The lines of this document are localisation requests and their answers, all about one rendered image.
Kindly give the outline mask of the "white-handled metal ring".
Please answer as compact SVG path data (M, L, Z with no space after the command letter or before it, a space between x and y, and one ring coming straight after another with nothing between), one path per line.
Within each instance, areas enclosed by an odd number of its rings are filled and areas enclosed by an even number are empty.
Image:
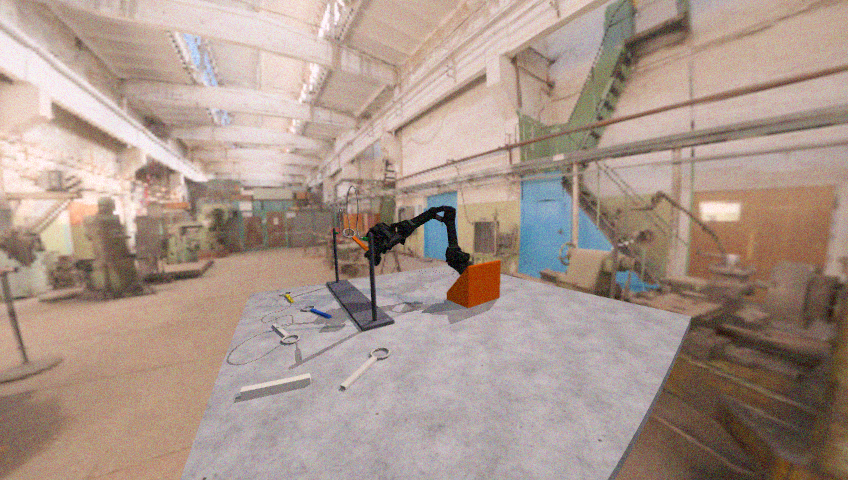
M372 352L377 351L377 350L386 350L388 352L388 354L385 355L385 356L382 356L382 357L375 357L375 356L372 355ZM373 363L376 360L385 359L385 358L388 357L389 354L390 354L390 350L388 348L385 348L385 347L378 347L378 348L371 350L370 354L369 354L371 358L365 364L361 365L361 367L359 369L357 369L349 378L347 378L346 381L341 384L341 388L344 389L344 390L348 389L350 387L350 385L352 385L355 381L357 381L357 379L364 374L364 371L366 371L370 366L372 366Z
M294 343L294 342L297 342L297 341L300 339L300 336L299 336L298 334L289 335L289 334L288 334L288 333L287 333L287 332L286 332L283 328L281 328L281 327L280 327L277 323L272 324L272 327L273 327L275 330L277 330L280 334L282 334L283 338L282 338L281 342L282 342L283 344L288 344L288 345L289 345L289 344L292 344L292 343ZM298 338L297 338L295 341L293 340L293 341L291 341L291 342L284 342L284 339L285 339L285 338L287 338L287 337L298 337Z

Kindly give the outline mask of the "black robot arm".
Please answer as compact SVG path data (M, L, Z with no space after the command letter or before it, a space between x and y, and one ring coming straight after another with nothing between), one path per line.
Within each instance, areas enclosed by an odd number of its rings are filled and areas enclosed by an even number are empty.
M444 211L444 216L440 216L437 213ZM369 228L368 232L372 233L373 239L379 239L380 234L377 235L376 232L379 228L385 228L395 241L395 245L401 243L404 245L405 238L413 233L413 231L428 222L431 219L436 219L440 222L444 222L447 226L447 235L448 235L448 244L445 256L446 262L452 268L454 268L460 276L466 270L468 266L473 266L473 263L470 260L470 254L462 252L461 248L458 246L456 226L455 226L455 218L456 218L456 209L452 206L440 206L440 207L431 207L429 210L423 212L422 214L416 216L411 220L404 220L398 223L392 223L390 226L386 225L384 222L377 223L372 228ZM397 228L397 232L396 229ZM381 236L382 237L382 236ZM394 245L394 246L395 246Z

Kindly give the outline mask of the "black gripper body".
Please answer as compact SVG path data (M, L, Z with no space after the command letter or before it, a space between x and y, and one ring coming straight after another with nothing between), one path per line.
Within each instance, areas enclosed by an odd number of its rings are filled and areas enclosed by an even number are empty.
M377 239L377 241L384 247L383 252L381 252L382 254L385 254L387 250L391 250L392 247L395 245L395 241L392 237L392 234L390 234L385 228L382 228L382 227L379 228L377 230L376 234L377 235L380 234L382 236L382 237L380 236L379 239ZM379 254L381 254L381 253L379 253ZM381 261L381 257L379 259L376 259L376 258L373 258L373 259L374 259L374 266L379 265L379 263Z

